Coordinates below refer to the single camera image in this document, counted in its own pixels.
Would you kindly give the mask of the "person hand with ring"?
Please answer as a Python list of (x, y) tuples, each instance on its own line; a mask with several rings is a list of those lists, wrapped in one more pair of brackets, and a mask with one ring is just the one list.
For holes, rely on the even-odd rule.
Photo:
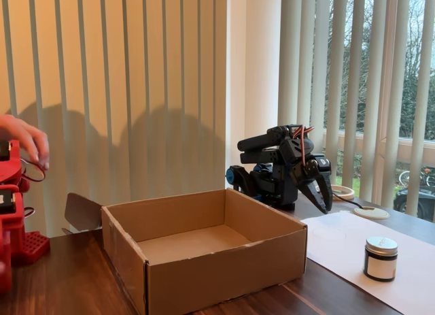
[(1, 140), (18, 140), (30, 160), (44, 170), (49, 169), (50, 148), (48, 136), (38, 128), (9, 114), (1, 115)]

